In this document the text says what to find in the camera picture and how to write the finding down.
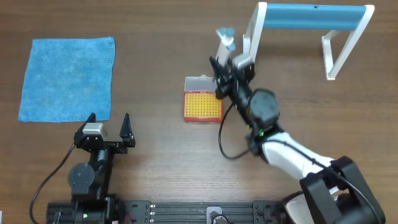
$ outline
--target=perforated yellow grid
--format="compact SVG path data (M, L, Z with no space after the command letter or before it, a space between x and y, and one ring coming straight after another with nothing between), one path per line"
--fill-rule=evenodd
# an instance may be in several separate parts
M213 93L186 93L185 117L220 118L222 101L217 100Z

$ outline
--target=white bracket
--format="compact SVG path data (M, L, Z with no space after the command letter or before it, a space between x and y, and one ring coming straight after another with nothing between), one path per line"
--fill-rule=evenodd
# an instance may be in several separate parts
M256 59L264 21L266 19L267 3L259 2L251 16L246 33L243 34L243 53L250 55L253 62Z
M343 66L344 62L346 61L349 53L351 53L352 49L354 48L355 44L357 43L359 37L365 30L368 22L372 18L374 12L374 6L366 5L365 13L358 23L358 26L355 30L349 33L348 39L341 51L340 55L338 56L336 63L333 64L333 57L331 55L331 45L330 40L339 33L338 30L331 30L327 35L322 37L322 48L323 48L323 59L325 61L325 72L326 72L326 79L327 80L334 80L336 79L337 73L340 71L341 67Z

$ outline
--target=blue bar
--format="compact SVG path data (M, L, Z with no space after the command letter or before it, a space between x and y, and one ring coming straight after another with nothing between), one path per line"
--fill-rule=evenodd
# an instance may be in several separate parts
M365 6L267 4L265 29L355 30Z

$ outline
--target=black cable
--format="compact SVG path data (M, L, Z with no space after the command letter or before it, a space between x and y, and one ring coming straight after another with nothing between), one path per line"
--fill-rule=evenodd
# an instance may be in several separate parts
M49 179L61 168L61 166L65 163L65 161L68 159L69 155L72 153L72 150L75 148L75 145L72 144L70 146L70 149L67 153L67 155L63 158L62 162L58 165L57 168L55 168L55 170L42 182L42 184L40 184L39 188L37 189L35 195L32 198L32 201L30 202L30 208L29 208L29 215L30 215L30 219L32 220L33 223L35 224L39 224L36 219L33 217L33 205L36 201L37 196L39 195L40 191L42 190L43 186L45 185L45 183L47 183L47 181L49 181Z
M223 150L223 147L221 146L221 131L223 130L223 125L224 125L224 121L226 116L228 115L229 111L232 109L232 107L234 106L234 103L231 103L231 105L229 106L229 108L225 111L224 117L221 120L221 124L220 124L220 130L218 131L218 146L220 147L220 151L222 153L222 155L227 158L227 159L231 159L231 160L235 160L235 159L239 159L240 157L246 155L248 152L250 152L250 150L246 150L236 156L227 156Z
M281 141L281 140L277 140L277 139L268 139L264 142L262 142L261 144L265 143L265 142L277 142L277 143L281 143L285 146L290 147L291 149L293 149L294 151L298 152L300 155L302 155L304 158L308 159L309 161L311 161L312 163L314 163L315 165L325 169L326 171L328 171L329 173L331 173L332 175L334 175L337 179L341 180L342 182L344 182L346 185L350 186L356 193L358 193L363 200L367 203L367 205L369 205L369 207L371 208L374 217L376 218L378 224L382 224L381 223L381 219L379 218L379 215L376 212L376 209L373 207L372 203L365 197L365 195L359 190L357 189L350 181L348 181L346 178L344 178L343 176L339 175L336 171L334 171L333 169L321 164L320 162L318 162L315 158L311 158L310 156L308 156L306 153L302 152L300 149L297 149L295 146Z

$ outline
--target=clear plastic lid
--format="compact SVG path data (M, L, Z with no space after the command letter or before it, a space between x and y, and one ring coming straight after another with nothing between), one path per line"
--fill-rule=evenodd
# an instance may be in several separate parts
M199 77L185 77L184 91L209 91L214 93L217 88L216 82L213 82L213 77L202 75Z

